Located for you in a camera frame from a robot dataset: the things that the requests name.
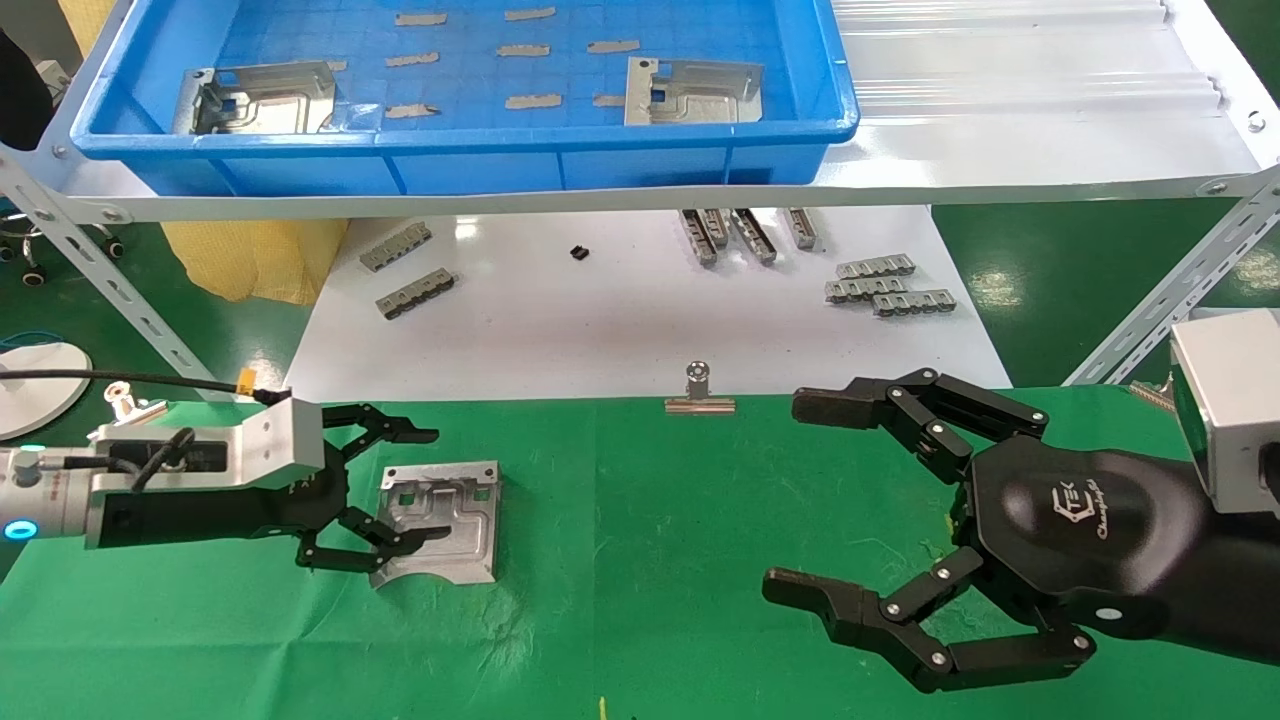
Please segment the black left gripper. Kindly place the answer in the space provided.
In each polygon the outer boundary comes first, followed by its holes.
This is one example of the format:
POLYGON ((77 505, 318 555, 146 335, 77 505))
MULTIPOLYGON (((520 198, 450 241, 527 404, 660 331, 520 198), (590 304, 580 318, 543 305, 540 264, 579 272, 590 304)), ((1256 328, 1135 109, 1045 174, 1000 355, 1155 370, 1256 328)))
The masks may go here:
POLYGON ((392 559, 421 550, 451 536, 452 528, 398 530, 357 507, 347 507, 346 464, 380 442, 431 445, 440 432, 417 427, 406 416, 392 416, 370 404, 323 409, 323 429, 358 427, 362 433, 342 446, 323 442, 325 465, 280 489, 209 489, 106 495, 97 547, 120 548, 220 539, 261 539, 300 536, 296 564, 311 570, 372 574, 392 559), (370 551, 324 548, 319 530, 337 521, 370 544, 370 551))

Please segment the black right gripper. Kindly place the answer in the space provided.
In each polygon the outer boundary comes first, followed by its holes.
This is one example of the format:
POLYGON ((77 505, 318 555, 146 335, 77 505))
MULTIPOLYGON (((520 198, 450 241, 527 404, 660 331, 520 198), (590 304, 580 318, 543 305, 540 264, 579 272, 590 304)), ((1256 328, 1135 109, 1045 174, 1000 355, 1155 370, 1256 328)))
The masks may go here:
POLYGON ((832 643, 881 656, 920 693, 1070 676, 1096 652, 1071 623, 1124 639, 1202 635, 1196 553, 1208 500, 1189 462, 1055 448, 1038 441, 1046 413, 932 368, 799 388, 792 418, 887 430, 947 486, 963 483, 972 462, 968 539, 984 559, 961 547, 887 597, 785 568, 762 582, 768 602, 814 614, 832 643), (959 430, 1001 443, 973 459, 959 430), (929 635, 924 621, 975 583, 1036 633, 956 644, 929 635))

